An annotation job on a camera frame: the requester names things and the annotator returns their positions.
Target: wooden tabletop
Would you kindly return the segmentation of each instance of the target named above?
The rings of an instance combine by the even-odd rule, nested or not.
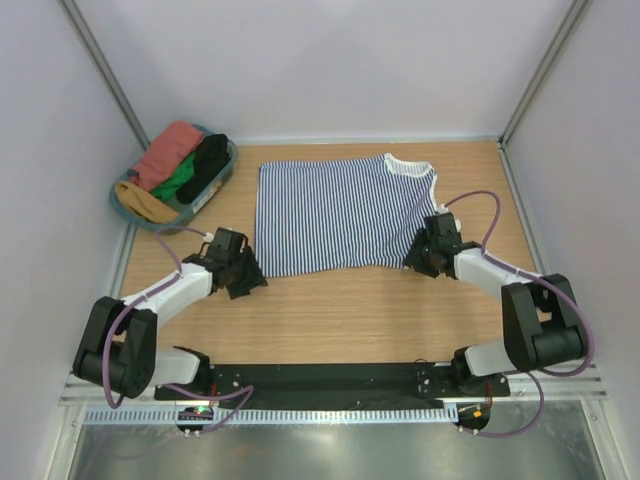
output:
[[[219,226],[254,235],[258,168],[273,160],[336,160],[390,152],[401,160],[428,161],[438,173],[436,200],[475,189],[500,195],[503,212],[489,243],[500,258],[532,269],[533,263],[496,145],[479,143],[287,145],[240,148],[229,183],[191,226]],[[452,208],[465,240],[481,241],[495,205],[472,197]],[[181,258],[197,252],[191,233],[168,236]],[[123,295],[133,294],[173,270],[153,235],[136,234]],[[500,305],[475,287],[410,270],[365,267],[274,278],[269,287],[231,301],[218,292],[171,320],[159,345],[186,346],[213,363],[403,362],[450,360],[454,350],[502,335]]]

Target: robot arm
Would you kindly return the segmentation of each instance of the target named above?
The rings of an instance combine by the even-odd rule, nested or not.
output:
[[[444,273],[502,302],[503,338],[455,352],[452,364],[461,383],[494,373],[528,372],[585,356],[586,332],[573,310],[553,292],[490,262],[478,243],[463,242],[453,214],[436,214],[425,223],[426,228],[414,238],[405,266],[434,278]],[[574,299],[565,277],[540,278]],[[549,319],[540,322],[539,311]]]
[[[256,286],[267,285],[244,234],[219,228],[201,251],[207,245],[204,255],[190,255],[182,261],[180,271],[143,291],[119,300],[99,299],[91,310],[73,373],[97,385],[103,384],[107,334],[116,318],[129,308],[116,330],[116,335],[126,333],[126,337],[114,341],[109,352],[111,389],[135,398],[148,386],[175,383],[194,393],[207,393],[204,389],[211,385],[209,358],[181,347],[156,349],[157,331],[186,307],[220,288],[226,288],[234,299],[248,295]]]

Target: blue and white striped cloth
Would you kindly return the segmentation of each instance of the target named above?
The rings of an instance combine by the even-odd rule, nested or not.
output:
[[[265,277],[336,268],[402,268],[416,230],[436,210],[436,172],[390,153],[260,168],[256,258]]]

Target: blue plastic basket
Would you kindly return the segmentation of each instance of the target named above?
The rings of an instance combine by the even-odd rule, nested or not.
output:
[[[213,132],[211,132],[210,130],[206,129],[201,125],[193,124],[193,126],[196,127],[198,130],[200,130],[205,135],[213,134]],[[118,215],[123,217],[125,220],[131,222],[136,227],[149,230],[150,232],[155,232],[156,230],[159,230],[163,227],[168,227],[168,226],[187,225],[191,220],[193,220],[193,217],[196,216],[196,213],[198,213],[198,210],[204,207],[207,204],[207,202],[211,200],[216,193],[218,193],[220,188],[222,188],[222,186],[225,183],[227,183],[227,180],[231,178],[231,175],[233,173],[233,165],[236,163],[236,160],[238,159],[238,147],[236,147],[235,143],[229,140],[227,143],[227,151],[229,152],[229,157],[230,157],[229,163],[227,163],[224,166],[224,168],[220,171],[220,173],[216,176],[216,178],[214,178],[209,183],[209,185],[207,185],[207,187],[204,190],[202,190],[202,192],[200,192],[200,194],[196,197],[196,199],[193,202],[191,202],[187,208],[185,208],[182,212],[180,212],[180,214],[175,218],[175,220],[173,220],[170,223],[148,222],[143,218],[140,218],[137,215],[134,215],[133,213],[127,211],[122,206],[122,204],[118,200],[118,197],[116,196],[115,186],[118,182],[116,182],[113,185],[113,187],[111,187],[111,192],[109,193],[109,203],[114,208],[114,210],[118,213]],[[125,172],[118,179],[118,181],[121,181],[121,180],[125,180],[125,181],[129,180],[128,173]]]

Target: wall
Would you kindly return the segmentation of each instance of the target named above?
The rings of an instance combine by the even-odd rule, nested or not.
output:
[[[56,404],[124,222],[140,153],[56,2],[0,5],[0,478],[43,478]]]
[[[502,133],[570,0],[77,0],[150,136]]]
[[[513,141],[511,159],[551,270],[597,336],[627,460],[640,396],[640,3],[595,1]],[[640,478],[638,465],[631,478]]]

